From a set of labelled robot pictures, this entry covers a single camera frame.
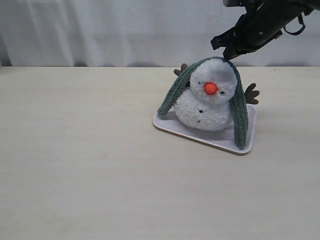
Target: white backdrop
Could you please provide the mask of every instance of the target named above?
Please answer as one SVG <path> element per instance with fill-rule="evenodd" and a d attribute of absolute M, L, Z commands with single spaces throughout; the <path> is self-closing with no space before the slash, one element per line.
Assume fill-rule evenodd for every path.
<path fill-rule="evenodd" d="M 241 7 L 223 0 L 0 0 L 0 59 L 13 66 L 176 67 L 209 56 Z M 320 12 L 238 66 L 320 66 Z M 300 28 L 295 20 L 288 26 Z"/>

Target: white tray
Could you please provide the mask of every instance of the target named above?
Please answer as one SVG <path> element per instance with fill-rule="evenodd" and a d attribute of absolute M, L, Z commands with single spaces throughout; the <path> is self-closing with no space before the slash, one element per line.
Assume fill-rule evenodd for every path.
<path fill-rule="evenodd" d="M 181 123 L 176 113 L 171 109 L 167 115 L 161 116 L 156 113 L 153 117 L 153 125 L 167 133 L 186 138 L 201 144 L 215 147 L 236 155 L 245 155 L 252 150 L 254 133 L 257 119 L 257 111 L 252 105 L 247 104 L 249 128 L 247 133 L 247 143 L 244 149 L 239 149 L 234 142 L 233 123 L 225 130 L 211 132 L 188 127 Z"/>

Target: plush snowman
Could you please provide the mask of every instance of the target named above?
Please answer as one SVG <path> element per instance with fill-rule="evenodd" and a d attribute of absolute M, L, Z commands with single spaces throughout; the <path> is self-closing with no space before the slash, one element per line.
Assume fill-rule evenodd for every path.
<path fill-rule="evenodd" d="M 247 103 L 257 104 L 255 84 L 243 91 L 237 68 L 222 57 L 210 57 L 175 69 L 176 81 L 167 93 L 160 115 L 173 107 L 178 119 L 188 127 L 222 131 L 234 125 L 234 142 L 246 146 L 249 125 Z"/>

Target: table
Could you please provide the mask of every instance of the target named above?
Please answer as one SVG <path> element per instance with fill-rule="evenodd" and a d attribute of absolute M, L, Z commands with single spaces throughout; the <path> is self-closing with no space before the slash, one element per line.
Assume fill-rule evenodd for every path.
<path fill-rule="evenodd" d="M 239 71 L 245 156 L 153 126 L 173 68 L 0 68 L 0 239 L 320 239 L 320 67 Z"/>

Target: green knitted scarf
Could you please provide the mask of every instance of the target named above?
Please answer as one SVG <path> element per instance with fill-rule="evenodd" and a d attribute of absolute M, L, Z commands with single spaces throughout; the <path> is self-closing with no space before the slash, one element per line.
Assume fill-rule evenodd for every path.
<path fill-rule="evenodd" d="M 234 123 L 234 143 L 239 149 L 244 149 L 246 147 L 247 142 L 247 133 L 248 133 L 248 111 L 246 104 L 246 97 L 243 90 L 241 78 L 238 69 L 236 66 L 222 57 L 208 57 L 201 61 L 198 61 L 189 67 L 187 67 L 174 81 L 170 90 L 165 96 L 164 101 L 158 109 L 158 114 L 166 115 L 168 111 L 173 107 L 176 103 L 177 99 L 186 89 L 186 85 L 191 78 L 191 74 L 204 62 L 211 59 L 220 59 L 224 62 L 228 63 L 236 75 L 237 86 L 234 92 L 234 96 L 229 101 L 230 110 L 232 113 L 233 123 Z"/>

